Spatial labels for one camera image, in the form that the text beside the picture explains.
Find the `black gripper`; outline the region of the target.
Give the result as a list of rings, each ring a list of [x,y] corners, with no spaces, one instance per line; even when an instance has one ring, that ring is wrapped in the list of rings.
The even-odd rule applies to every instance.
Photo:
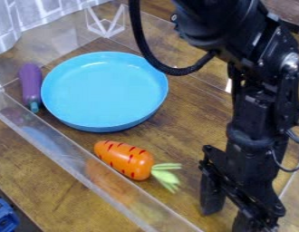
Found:
[[[226,127],[226,149],[202,147],[199,161],[201,213],[218,212],[226,200],[238,208],[231,232],[277,232],[285,207],[271,182],[278,174],[288,139],[282,135],[253,140],[246,133]]]

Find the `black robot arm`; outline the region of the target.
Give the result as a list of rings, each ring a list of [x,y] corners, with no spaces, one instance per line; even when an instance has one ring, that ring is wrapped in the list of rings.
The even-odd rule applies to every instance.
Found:
[[[259,0],[174,0],[187,43],[226,62],[233,116],[226,147],[203,146],[201,212],[231,201],[231,232],[277,232],[285,214],[271,182],[299,125],[299,43]]]

